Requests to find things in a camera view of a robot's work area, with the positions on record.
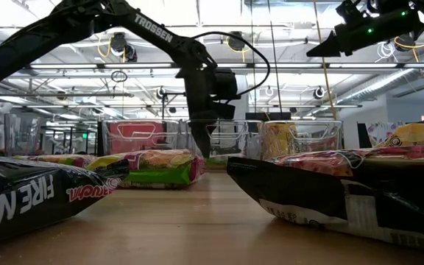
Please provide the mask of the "black fire noodle pack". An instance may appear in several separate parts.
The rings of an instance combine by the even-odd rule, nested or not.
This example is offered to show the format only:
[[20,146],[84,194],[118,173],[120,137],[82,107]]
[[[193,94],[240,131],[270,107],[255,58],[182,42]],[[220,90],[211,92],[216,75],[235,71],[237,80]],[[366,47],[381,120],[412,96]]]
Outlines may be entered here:
[[127,160],[90,171],[0,157],[0,241],[77,215],[112,194],[129,170]]
[[424,146],[234,157],[227,173],[288,222],[424,250]]

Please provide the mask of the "black metal gantry frame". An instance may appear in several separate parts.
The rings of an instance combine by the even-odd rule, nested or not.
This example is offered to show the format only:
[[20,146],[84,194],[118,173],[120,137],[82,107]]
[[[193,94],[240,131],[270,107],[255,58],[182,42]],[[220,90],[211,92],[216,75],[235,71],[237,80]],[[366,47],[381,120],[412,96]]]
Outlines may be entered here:
[[[161,96],[162,96],[162,98],[161,98],[161,103],[162,103],[162,106],[161,106],[161,110],[162,110],[161,118],[164,119],[165,118],[165,112],[166,112],[166,106],[167,106],[167,104],[169,104],[170,102],[172,102],[177,96],[186,96],[186,93],[185,92],[182,92],[182,93],[180,93],[180,92],[171,92],[171,93],[163,92],[163,94]],[[173,97],[172,97],[172,100],[171,101],[168,101],[167,102],[166,101],[166,98],[168,96],[173,96]]]

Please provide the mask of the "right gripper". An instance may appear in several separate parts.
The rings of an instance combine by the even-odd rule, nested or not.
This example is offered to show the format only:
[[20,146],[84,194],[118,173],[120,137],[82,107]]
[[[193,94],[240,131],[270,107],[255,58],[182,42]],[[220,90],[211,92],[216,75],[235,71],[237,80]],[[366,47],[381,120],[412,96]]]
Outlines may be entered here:
[[365,16],[357,9],[342,12],[344,24],[335,26],[326,40],[306,53],[307,57],[339,57],[340,52],[352,55],[355,50],[411,33],[416,40],[424,32],[418,12],[410,7]]

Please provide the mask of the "red board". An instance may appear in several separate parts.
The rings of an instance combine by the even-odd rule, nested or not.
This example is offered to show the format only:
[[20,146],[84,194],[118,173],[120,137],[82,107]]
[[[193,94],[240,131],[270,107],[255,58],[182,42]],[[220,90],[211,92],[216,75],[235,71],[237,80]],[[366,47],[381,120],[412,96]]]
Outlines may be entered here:
[[109,123],[109,153],[158,149],[166,138],[161,123],[153,121],[119,121]]

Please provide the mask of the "clear plastic bin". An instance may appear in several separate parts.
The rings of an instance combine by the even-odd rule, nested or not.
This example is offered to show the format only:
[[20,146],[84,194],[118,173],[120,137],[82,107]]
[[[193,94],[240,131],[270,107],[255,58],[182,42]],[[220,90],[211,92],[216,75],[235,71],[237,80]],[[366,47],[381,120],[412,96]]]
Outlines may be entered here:
[[342,148],[342,122],[341,121],[303,121],[282,120],[266,121],[265,123],[294,123],[296,132],[293,132],[295,154],[303,152],[318,152],[337,150]]
[[186,132],[188,134],[188,148],[192,153],[205,159],[191,134],[189,123],[191,121],[201,121],[207,124],[214,123],[214,131],[211,138],[211,155],[206,158],[216,156],[228,156],[239,158],[251,158],[259,160],[261,158],[261,127],[259,120],[190,120],[186,122]]
[[163,119],[104,120],[98,123],[97,155],[142,150],[187,149],[181,121]]

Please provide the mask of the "clear plastic cup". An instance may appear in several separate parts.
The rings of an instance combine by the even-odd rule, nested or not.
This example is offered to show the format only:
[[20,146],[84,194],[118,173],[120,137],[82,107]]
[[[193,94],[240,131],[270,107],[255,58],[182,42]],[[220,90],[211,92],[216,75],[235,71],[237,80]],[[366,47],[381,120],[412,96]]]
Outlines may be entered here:
[[4,116],[4,153],[6,156],[34,155],[38,150],[41,118],[34,116]]

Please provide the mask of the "floral patterned cloth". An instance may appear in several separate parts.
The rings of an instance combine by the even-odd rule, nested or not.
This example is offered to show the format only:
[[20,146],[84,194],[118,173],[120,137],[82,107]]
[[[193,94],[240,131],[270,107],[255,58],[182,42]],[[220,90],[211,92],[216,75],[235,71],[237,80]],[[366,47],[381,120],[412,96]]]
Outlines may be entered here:
[[402,121],[396,122],[382,122],[377,121],[373,123],[366,123],[365,127],[367,130],[368,138],[371,147],[376,147],[384,143],[389,137],[391,137],[398,127],[403,126],[405,123]]

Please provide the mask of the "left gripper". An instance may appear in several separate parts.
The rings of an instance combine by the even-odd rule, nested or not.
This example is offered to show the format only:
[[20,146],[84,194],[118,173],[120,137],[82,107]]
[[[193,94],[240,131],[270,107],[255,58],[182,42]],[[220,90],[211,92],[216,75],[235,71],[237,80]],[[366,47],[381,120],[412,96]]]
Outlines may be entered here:
[[[236,107],[230,102],[241,97],[238,95],[236,74],[230,68],[191,63],[177,66],[177,78],[183,79],[185,84],[190,119],[233,119]],[[189,127],[201,155],[209,157],[214,123],[191,121]]]

